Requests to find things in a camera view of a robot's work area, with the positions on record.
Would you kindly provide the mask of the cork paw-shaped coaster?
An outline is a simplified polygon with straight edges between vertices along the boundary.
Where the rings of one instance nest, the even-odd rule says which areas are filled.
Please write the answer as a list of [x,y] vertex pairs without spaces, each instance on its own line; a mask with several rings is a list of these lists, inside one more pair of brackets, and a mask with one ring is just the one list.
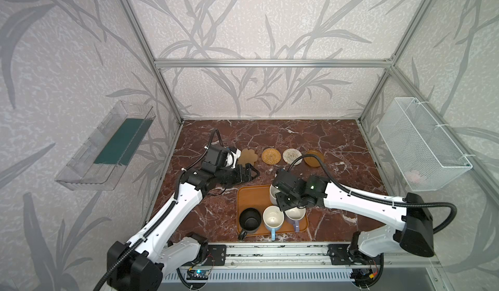
[[250,164],[254,166],[257,160],[258,154],[255,152],[255,150],[245,148],[241,151],[241,155],[237,160],[237,164],[241,164],[243,166],[245,166],[246,164]]

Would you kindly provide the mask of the white speckled mug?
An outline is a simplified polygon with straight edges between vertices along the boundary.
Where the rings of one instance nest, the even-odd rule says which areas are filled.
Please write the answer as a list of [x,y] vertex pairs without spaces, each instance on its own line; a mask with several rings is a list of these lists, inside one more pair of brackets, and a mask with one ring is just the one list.
[[277,194],[280,193],[279,189],[271,185],[269,188],[269,193],[270,193],[269,199],[271,204],[273,204],[274,206],[278,206]]

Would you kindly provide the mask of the white purple mug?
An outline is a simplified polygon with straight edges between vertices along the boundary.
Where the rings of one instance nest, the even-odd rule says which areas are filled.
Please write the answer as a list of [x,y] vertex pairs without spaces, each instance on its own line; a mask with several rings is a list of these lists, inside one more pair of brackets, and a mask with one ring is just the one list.
[[305,208],[292,208],[289,210],[286,210],[284,212],[285,215],[285,220],[291,224],[293,227],[293,230],[295,233],[300,232],[300,222],[305,218],[306,216],[306,209]]

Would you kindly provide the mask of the woven rattan round coaster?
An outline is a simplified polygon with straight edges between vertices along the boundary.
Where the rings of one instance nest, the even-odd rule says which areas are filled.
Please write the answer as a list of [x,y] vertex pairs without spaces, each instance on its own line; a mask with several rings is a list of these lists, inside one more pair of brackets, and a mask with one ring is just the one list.
[[261,154],[262,161],[268,165],[275,165],[281,161],[281,153],[275,148],[267,148]]

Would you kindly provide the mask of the white light-blue mug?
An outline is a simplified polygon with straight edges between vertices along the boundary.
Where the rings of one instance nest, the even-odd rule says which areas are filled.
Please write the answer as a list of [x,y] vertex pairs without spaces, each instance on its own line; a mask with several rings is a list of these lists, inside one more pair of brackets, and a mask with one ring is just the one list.
[[277,231],[281,229],[285,221],[284,213],[277,206],[269,206],[262,214],[262,220],[266,229],[270,231],[271,241],[274,241]]

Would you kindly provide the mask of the round wooden coaster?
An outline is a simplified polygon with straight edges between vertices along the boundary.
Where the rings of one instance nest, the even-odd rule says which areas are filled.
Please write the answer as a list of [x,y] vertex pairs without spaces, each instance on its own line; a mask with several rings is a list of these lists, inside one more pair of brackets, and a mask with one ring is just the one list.
[[305,163],[312,168],[319,168],[321,162],[325,161],[325,156],[318,150],[310,149],[305,152],[306,155],[310,155],[310,157],[305,157]]

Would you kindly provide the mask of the multicolour stitched round coaster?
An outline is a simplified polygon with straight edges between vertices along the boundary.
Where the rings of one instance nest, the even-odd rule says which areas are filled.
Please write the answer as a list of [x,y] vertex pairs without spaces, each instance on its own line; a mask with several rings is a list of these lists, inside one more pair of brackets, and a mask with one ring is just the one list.
[[302,154],[298,149],[288,148],[282,153],[283,160],[287,164],[292,164],[296,159],[301,157]]

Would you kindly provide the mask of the black mug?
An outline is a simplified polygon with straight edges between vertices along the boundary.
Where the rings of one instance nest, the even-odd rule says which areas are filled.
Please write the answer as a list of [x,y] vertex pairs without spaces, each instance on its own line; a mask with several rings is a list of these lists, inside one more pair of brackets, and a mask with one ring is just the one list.
[[261,222],[262,216],[257,209],[247,208],[243,210],[239,216],[241,231],[238,240],[243,241],[248,235],[256,233],[261,226]]

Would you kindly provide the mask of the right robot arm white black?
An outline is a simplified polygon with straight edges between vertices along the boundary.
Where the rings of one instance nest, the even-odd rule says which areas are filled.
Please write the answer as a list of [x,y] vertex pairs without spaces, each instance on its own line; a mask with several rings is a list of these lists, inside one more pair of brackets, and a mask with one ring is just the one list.
[[282,211],[320,207],[365,216],[382,226],[353,235],[351,255],[375,258],[380,254],[404,250],[419,257],[433,257],[433,217],[420,196],[373,194],[347,187],[335,180],[312,175],[304,180],[287,170],[278,170],[272,182]]

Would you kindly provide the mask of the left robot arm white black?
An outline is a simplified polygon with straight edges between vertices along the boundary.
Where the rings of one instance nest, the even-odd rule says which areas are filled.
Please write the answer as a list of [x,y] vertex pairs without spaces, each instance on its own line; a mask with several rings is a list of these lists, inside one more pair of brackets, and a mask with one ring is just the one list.
[[245,166],[203,166],[183,171],[174,195],[162,209],[126,243],[115,242],[107,252],[107,271],[95,286],[115,290],[157,290],[163,277],[196,260],[205,240],[186,236],[168,246],[167,242],[206,195],[218,184],[233,187],[260,175],[251,164]]

